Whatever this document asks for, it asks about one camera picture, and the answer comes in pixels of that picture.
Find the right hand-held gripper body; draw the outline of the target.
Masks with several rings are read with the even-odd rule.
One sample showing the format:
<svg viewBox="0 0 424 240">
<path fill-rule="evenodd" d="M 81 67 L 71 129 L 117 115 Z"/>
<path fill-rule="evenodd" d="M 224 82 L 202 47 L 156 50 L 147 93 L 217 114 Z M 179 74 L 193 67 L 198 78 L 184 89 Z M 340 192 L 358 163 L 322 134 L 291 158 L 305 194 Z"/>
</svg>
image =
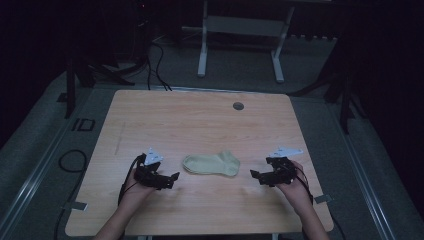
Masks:
<svg viewBox="0 0 424 240">
<path fill-rule="evenodd" d="M 274 179 L 276 184 L 290 184 L 296 178 L 297 173 L 289 156 L 302 153 L 301 149 L 279 146 L 266 158 L 266 163 L 272 166 L 272 171 L 265 173 L 266 178 Z"/>
</svg>

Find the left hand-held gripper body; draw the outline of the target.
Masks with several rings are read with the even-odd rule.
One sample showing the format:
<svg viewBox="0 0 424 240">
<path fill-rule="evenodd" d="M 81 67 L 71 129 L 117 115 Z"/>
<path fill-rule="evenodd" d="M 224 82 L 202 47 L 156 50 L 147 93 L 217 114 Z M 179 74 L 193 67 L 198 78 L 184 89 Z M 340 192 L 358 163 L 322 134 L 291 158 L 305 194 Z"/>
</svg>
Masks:
<svg viewBox="0 0 424 240">
<path fill-rule="evenodd" d="M 146 187 L 156 189 L 161 183 L 170 183 L 172 188 L 174 182 L 169 181 L 170 176 L 164 176 L 157 172 L 162 160 L 163 157 L 152 148 L 149 148 L 147 153 L 137 156 L 134 179 Z"/>
</svg>

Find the person's right hand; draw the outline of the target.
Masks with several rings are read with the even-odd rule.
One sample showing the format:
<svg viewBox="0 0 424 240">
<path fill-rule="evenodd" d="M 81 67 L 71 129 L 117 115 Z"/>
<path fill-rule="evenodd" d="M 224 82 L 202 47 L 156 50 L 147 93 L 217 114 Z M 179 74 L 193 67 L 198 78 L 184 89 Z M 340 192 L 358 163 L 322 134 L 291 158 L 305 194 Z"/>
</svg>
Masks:
<svg viewBox="0 0 424 240">
<path fill-rule="evenodd" d="M 291 206 L 297 211 L 297 208 L 310 203 L 310 193 L 306 185 L 306 179 L 303 174 L 303 167 L 296 161 L 293 161 L 296 168 L 297 177 L 290 184 L 277 184 L 276 187 L 282 191 Z"/>
</svg>

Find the person's left hand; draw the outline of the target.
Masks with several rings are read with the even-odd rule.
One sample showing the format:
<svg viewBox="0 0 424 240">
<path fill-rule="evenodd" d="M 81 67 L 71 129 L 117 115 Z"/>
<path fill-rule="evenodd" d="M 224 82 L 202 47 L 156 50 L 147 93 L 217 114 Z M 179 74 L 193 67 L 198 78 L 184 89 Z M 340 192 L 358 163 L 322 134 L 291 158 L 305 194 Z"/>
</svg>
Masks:
<svg viewBox="0 0 424 240">
<path fill-rule="evenodd" d="M 155 188 L 146 187 L 137 182 L 134 179 L 134 173 L 135 170 L 132 170 L 129 177 L 126 179 L 123 195 L 119 201 L 119 207 L 124 210 L 138 210 L 148 196 L 155 191 Z"/>
</svg>

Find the black metal stand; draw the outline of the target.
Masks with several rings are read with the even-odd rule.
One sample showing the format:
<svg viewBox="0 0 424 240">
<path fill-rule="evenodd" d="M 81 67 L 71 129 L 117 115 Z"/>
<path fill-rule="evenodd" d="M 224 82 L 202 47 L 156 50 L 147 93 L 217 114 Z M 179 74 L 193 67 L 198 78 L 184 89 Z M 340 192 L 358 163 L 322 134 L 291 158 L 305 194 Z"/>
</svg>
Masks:
<svg viewBox="0 0 424 240">
<path fill-rule="evenodd" d="M 123 75 L 132 73 L 141 67 L 140 64 L 135 64 L 129 68 L 122 70 L 112 71 L 102 64 L 96 62 L 84 54 L 73 54 L 66 59 L 66 114 L 65 118 L 68 119 L 76 106 L 76 89 L 75 77 L 78 77 L 80 83 L 84 87 L 93 87 L 95 80 L 92 72 L 98 72 L 114 82 L 121 85 L 133 86 L 133 82 L 129 82 L 122 78 Z"/>
<path fill-rule="evenodd" d="M 353 76 L 348 70 L 327 70 L 323 68 L 318 78 L 312 84 L 294 92 L 289 92 L 288 96 L 304 96 L 324 85 L 328 86 L 324 94 L 326 103 L 336 103 L 341 100 L 339 124 L 345 134 L 349 133 L 348 119 L 353 117 L 350 105 L 353 104 L 359 115 L 365 117 L 364 110 L 355 102 L 353 95 Z"/>
</svg>

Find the metal floor rail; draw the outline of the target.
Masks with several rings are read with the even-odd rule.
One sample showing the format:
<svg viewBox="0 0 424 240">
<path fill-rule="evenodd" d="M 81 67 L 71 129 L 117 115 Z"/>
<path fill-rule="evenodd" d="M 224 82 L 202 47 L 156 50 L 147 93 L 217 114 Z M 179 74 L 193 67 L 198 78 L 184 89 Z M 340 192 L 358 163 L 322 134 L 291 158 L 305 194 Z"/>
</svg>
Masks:
<svg viewBox="0 0 424 240">
<path fill-rule="evenodd" d="M 380 239 L 397 240 L 387 219 L 384 208 L 382 207 L 381 201 L 377 196 L 376 191 L 372 186 L 367 172 L 361 162 L 361 158 L 359 157 L 359 154 L 353 145 L 352 139 L 350 135 L 343 130 L 341 124 L 339 123 L 337 107 L 333 104 L 327 104 L 326 107 L 331 115 L 331 119 L 335 124 L 337 131 L 341 135 L 342 142 L 347 148 L 349 163 L 362 192 L 364 201 L 379 233 Z"/>
<path fill-rule="evenodd" d="M 34 194 L 44 179 L 48 169 L 50 168 L 53 156 L 56 153 L 58 146 L 76 119 L 77 117 L 75 115 L 71 115 L 69 118 L 64 119 L 61 127 L 54 135 L 53 140 L 49 143 L 47 149 L 39 157 L 39 161 L 35 165 L 33 171 L 23 183 L 10 208 L 0 221 L 0 240 L 9 240 L 13 229 L 21 218 L 22 214 L 25 212 L 27 206 L 31 202 Z"/>
</svg>

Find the white desk frame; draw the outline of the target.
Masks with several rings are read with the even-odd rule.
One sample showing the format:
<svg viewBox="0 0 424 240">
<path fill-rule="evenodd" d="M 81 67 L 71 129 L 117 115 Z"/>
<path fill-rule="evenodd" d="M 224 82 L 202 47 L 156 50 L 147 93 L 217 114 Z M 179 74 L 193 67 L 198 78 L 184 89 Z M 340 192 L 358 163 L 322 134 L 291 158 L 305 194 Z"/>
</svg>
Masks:
<svg viewBox="0 0 424 240">
<path fill-rule="evenodd" d="M 209 33 L 264 36 L 275 37 L 278 39 L 278 44 L 276 48 L 270 52 L 270 55 L 273 64 L 275 80 L 277 83 L 282 83 L 285 78 L 280 63 L 280 55 L 285 39 L 287 38 L 287 33 L 294 11 L 294 6 L 289 7 L 286 17 L 283 21 L 217 16 L 210 15 L 208 13 L 208 0 L 203 0 L 202 42 L 197 76 L 204 77 L 206 75 L 208 57 L 207 37 Z"/>
</svg>

